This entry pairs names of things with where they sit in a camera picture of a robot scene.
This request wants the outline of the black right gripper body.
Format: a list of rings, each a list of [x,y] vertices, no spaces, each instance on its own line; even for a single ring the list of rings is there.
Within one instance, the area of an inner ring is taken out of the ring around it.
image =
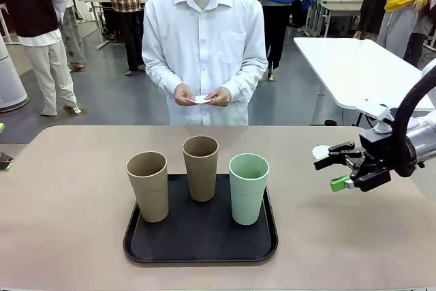
[[[347,188],[368,192],[391,180],[391,133],[378,134],[368,129],[360,133],[360,145],[345,160],[347,167],[352,170]]]

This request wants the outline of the person's right hand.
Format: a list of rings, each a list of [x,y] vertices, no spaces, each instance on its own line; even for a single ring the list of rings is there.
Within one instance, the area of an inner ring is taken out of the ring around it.
[[[179,106],[195,106],[196,97],[185,83],[180,83],[174,90],[174,101]]]

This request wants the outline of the person's left hand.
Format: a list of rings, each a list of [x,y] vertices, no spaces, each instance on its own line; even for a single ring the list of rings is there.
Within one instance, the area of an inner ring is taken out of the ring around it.
[[[205,100],[211,106],[227,107],[232,101],[232,95],[227,88],[219,87],[209,93]]]

